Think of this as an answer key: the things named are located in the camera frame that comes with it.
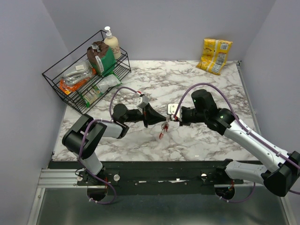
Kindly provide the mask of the metal red key organizer plate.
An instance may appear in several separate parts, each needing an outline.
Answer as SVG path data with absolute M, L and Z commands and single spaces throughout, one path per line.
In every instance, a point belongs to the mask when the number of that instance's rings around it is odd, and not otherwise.
M 169 129 L 169 122 L 168 120 L 166 120 L 165 122 L 163 122 L 163 124 L 161 125 L 161 132 L 159 134 L 159 139 L 161 140 L 164 137 L 164 134 L 166 132 L 168 132 Z

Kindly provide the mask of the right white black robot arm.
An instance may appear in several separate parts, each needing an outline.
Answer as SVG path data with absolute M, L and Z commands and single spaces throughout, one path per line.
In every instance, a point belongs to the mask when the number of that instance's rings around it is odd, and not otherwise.
M 218 182 L 231 179 L 263 184 L 271 193 L 284 197 L 300 177 L 300 154 L 275 146 L 250 129 L 232 109 L 218 108 L 210 92 L 201 89 L 191 95 L 193 108 L 178 106 L 175 117 L 182 124 L 204 123 L 210 130 L 236 142 L 260 165 L 229 161 L 216 171 Z

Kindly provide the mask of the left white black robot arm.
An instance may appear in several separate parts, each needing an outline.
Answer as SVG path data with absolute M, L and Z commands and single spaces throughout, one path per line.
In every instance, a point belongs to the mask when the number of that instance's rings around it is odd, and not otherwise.
M 141 110 L 129 110 L 124 104 L 117 104 L 113 109 L 112 118 L 113 121 L 109 122 L 83 114 L 62 138 L 62 144 L 89 171 L 88 180 L 93 185 L 101 184 L 104 179 L 104 166 L 95 153 L 101 138 L 123 138 L 129 130 L 126 122 L 142 121 L 147 127 L 166 121 L 166 117 L 156 112 L 150 104 Z

